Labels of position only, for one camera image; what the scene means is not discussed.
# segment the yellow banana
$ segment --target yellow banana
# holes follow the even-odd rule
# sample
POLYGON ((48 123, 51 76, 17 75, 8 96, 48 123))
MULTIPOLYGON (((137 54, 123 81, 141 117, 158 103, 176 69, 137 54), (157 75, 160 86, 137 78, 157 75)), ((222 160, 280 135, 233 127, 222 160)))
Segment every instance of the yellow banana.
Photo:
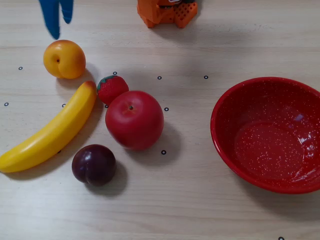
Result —
POLYGON ((85 124, 96 98, 96 84, 84 82, 51 122, 0 157, 0 172, 23 171, 57 154, 85 124))

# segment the wooden table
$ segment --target wooden table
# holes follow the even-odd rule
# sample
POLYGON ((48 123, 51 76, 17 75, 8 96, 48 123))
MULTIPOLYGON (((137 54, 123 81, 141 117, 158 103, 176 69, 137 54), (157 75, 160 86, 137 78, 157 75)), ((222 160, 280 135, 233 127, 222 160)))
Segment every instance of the wooden table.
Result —
POLYGON ((115 71, 169 108, 160 141, 146 152, 113 140, 98 102, 61 153, 1 174, 1 240, 319 239, 320 192, 281 195, 241 180, 214 148, 210 116, 228 88, 254 77, 320 90, 320 1, 198 3, 185 29, 147 29, 135 0, 76 0, 61 39, 82 47, 87 72, 56 80, 43 65, 53 39, 39 3, 0 0, 0 154, 48 123, 83 81, 115 71), (106 187, 87 187, 72 174, 73 156, 89 144, 107 146, 119 162, 106 187))

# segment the speckled red bowl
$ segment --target speckled red bowl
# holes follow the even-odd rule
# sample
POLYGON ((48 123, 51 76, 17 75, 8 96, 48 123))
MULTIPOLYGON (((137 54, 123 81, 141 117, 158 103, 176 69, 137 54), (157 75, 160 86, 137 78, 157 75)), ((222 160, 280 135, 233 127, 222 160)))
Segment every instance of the speckled red bowl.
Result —
POLYGON ((211 116, 213 143, 241 178, 284 194, 320 189, 320 93, 260 77, 225 92, 211 116))

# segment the plum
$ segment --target plum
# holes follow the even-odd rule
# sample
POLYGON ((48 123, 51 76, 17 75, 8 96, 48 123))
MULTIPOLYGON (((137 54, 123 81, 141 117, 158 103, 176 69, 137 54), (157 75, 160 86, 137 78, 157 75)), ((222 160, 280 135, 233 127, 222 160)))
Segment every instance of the plum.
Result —
POLYGON ((80 182, 103 186, 116 173, 117 163, 112 151, 102 145, 92 144, 80 149, 72 161, 72 173, 80 182))

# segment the toy fruit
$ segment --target toy fruit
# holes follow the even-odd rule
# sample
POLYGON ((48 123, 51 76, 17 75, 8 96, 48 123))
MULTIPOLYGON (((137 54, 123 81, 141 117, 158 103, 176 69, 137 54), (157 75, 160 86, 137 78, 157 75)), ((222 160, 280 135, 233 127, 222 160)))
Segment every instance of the toy fruit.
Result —
POLYGON ((57 154, 85 124, 96 98, 96 84, 84 82, 51 122, 0 157, 0 171, 26 170, 57 154))
POLYGON ((105 124, 123 147, 145 150, 160 137, 164 128, 164 114, 150 94, 127 91, 113 100, 105 114, 105 124))
POLYGON ((58 40, 51 43, 43 54, 46 70, 57 78, 75 79, 81 76, 86 68, 84 51, 69 40, 58 40))
POLYGON ((99 82, 96 91, 101 102, 110 105, 116 97, 128 92, 129 87, 122 77, 107 76, 99 82))
POLYGON ((72 161, 75 178, 94 186, 108 183, 115 175, 116 168, 116 159, 112 151, 98 144, 83 147, 72 161))

